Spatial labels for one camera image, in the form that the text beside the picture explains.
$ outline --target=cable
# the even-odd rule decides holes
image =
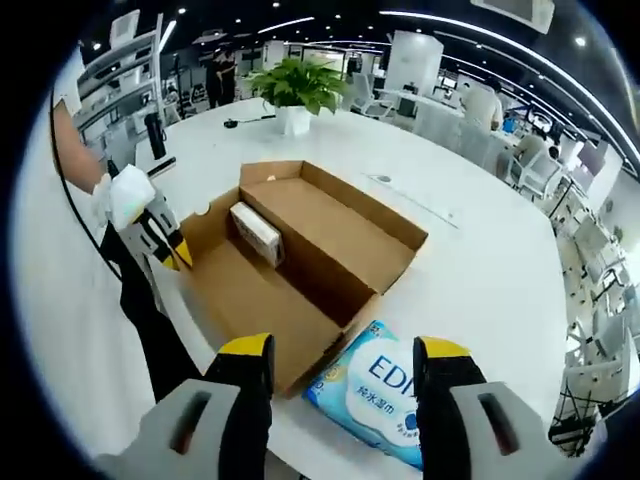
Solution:
[[[49,96],[49,134],[51,136],[51,146],[52,146],[52,149],[53,149],[53,158],[55,160],[56,169],[58,170],[58,175],[60,176],[60,182],[62,183],[62,188],[64,190],[64,193],[65,193],[66,197],[67,197],[69,205],[71,206],[71,210],[73,210],[73,213],[76,216],[76,218],[78,219],[78,222],[80,222],[80,226],[84,230],[84,233],[86,233],[87,237],[89,237],[89,240],[91,241],[91,244],[96,249],[98,254],[102,257],[102,259],[104,260],[104,263],[107,264],[107,267],[109,267],[109,270],[111,270],[111,272],[116,276],[116,278],[118,280],[120,280],[120,282],[122,282],[122,277],[116,271],[114,266],[111,265],[111,262],[107,259],[106,255],[102,252],[102,250],[100,250],[100,246],[98,245],[98,243],[96,242],[95,238],[93,238],[93,235],[91,235],[91,232],[89,231],[89,227],[87,227],[87,224],[84,223],[84,220],[82,219],[82,216],[80,215],[80,212],[78,212],[78,209],[76,208],[75,203],[73,203],[73,199],[71,198],[71,192],[69,192],[69,186],[67,185],[67,181],[65,180],[64,175],[62,174],[62,163],[60,162],[60,154],[58,153],[58,143],[56,141],[55,120],[54,120],[54,115],[53,115],[53,107],[54,107],[54,105],[53,105],[53,95],[54,95],[54,89],[51,90],[51,95]]]

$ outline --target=box flap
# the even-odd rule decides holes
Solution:
[[[300,177],[343,205],[352,208],[414,252],[417,252],[427,239],[424,230],[395,210],[315,165],[304,162]]]
[[[301,161],[248,163],[240,167],[240,185],[266,182],[271,179],[297,178],[302,170]]]
[[[398,239],[302,178],[245,185],[241,195],[267,218],[277,217],[376,292],[385,292],[415,255]]]

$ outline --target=white chair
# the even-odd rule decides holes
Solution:
[[[351,101],[350,110],[355,110],[365,117],[376,119],[385,118],[391,113],[393,101],[376,100],[366,75],[362,73],[353,75],[353,89],[355,97]]]
[[[456,153],[480,168],[485,168],[487,155],[493,142],[491,133],[464,119],[459,121],[458,128],[459,143]]]
[[[563,174],[562,165],[545,150],[538,152],[526,166],[515,160],[509,172],[516,190],[526,190],[540,200],[546,200],[555,193]]]
[[[460,143],[459,117],[453,110],[429,103],[418,103],[413,133],[453,152]]]

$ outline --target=white table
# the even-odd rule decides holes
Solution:
[[[323,111],[300,138],[273,120],[225,129],[228,118],[265,115],[260,99],[234,103],[167,129],[177,164],[154,182],[179,219],[237,185],[243,162],[309,160],[429,232],[375,318],[399,336],[432,335],[469,347],[489,381],[504,381],[550,424],[565,352],[565,294],[546,218],[506,185],[458,155],[362,116]],[[139,144],[138,165],[154,161]],[[381,183],[370,175],[387,175]],[[213,351],[182,302],[178,274],[154,266],[161,296],[200,368]],[[301,397],[273,402],[269,449],[311,479],[421,478],[357,441]]]
[[[454,107],[450,107],[448,105],[445,105],[442,102],[438,102],[437,100],[434,100],[432,98],[427,98],[427,97],[423,97],[422,95],[416,95],[415,93],[411,93],[411,92],[406,92],[403,90],[387,90],[384,88],[379,88],[378,91],[380,93],[385,93],[387,95],[394,95],[396,97],[399,98],[404,98],[405,100],[410,100],[412,102],[416,102],[416,103],[421,103],[424,105],[432,105],[436,108],[440,108],[444,111],[447,111],[449,113],[451,113],[452,115],[455,115],[459,118],[463,118],[464,117],[464,112],[460,109],[454,108]]]

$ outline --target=small white box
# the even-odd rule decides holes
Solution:
[[[244,202],[231,207],[233,221],[240,235],[274,268],[284,260],[282,236],[270,223]]]

